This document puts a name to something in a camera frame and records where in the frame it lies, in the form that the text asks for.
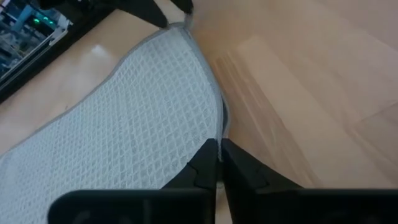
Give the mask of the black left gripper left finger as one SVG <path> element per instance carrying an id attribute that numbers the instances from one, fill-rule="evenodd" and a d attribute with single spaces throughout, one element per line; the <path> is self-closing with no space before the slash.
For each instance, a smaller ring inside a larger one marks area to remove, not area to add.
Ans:
<path id="1" fill-rule="evenodd" d="M 215 224 L 218 142 L 207 139 L 183 169 L 162 188 L 161 224 Z"/>

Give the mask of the grey microfiber towel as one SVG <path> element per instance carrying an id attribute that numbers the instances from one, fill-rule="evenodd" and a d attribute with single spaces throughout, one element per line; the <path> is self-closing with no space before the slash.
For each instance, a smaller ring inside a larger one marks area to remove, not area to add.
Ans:
<path id="1" fill-rule="evenodd" d="M 224 133 L 223 97 L 188 26 L 145 37 L 70 106 L 55 96 L 0 106 L 0 224 L 47 224 L 76 190 L 160 189 Z"/>

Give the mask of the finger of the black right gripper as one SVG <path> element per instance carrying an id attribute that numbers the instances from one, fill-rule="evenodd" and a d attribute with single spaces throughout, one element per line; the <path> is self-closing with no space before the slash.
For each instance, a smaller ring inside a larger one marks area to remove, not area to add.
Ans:
<path id="1" fill-rule="evenodd" d="M 171 0 L 180 10 L 185 14 L 193 13 L 193 1 L 192 0 Z"/>
<path id="2" fill-rule="evenodd" d="M 104 0 L 104 3 L 136 16 L 158 28 L 167 28 L 169 22 L 154 0 Z"/>

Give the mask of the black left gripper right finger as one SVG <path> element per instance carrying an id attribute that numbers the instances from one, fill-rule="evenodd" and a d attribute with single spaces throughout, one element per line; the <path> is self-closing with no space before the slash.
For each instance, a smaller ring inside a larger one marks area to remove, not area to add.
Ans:
<path id="1" fill-rule="evenodd" d="M 299 221 L 293 191 L 301 186 L 230 139 L 221 143 L 223 181 L 233 224 L 294 224 Z"/>

